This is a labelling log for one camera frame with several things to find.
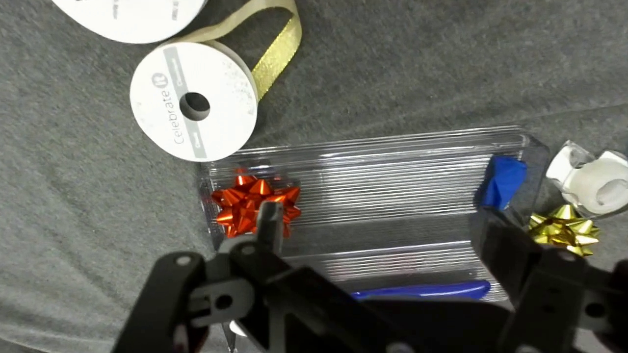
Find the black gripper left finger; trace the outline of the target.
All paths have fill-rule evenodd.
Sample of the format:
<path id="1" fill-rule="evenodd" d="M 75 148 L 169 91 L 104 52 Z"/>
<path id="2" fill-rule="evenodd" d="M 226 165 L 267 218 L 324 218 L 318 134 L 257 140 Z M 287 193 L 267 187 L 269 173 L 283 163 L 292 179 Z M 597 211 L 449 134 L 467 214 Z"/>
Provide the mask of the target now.
<path id="1" fill-rule="evenodd" d="M 159 258 L 112 353 L 200 353 L 210 330 L 190 324 L 188 303 L 202 281 L 202 256 L 179 252 Z"/>

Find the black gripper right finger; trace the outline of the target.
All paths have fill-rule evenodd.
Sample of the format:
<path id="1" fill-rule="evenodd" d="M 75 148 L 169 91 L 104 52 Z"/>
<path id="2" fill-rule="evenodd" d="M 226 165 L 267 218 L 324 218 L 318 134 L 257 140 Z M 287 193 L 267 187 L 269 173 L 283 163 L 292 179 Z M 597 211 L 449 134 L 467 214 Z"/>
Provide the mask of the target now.
<path id="1" fill-rule="evenodd" d="M 579 330 L 612 353 L 628 353 L 628 262 L 612 271 L 565 250 L 538 246 L 495 211 L 479 211 L 473 250 L 514 311 L 499 338 L 501 353 L 577 353 Z"/>

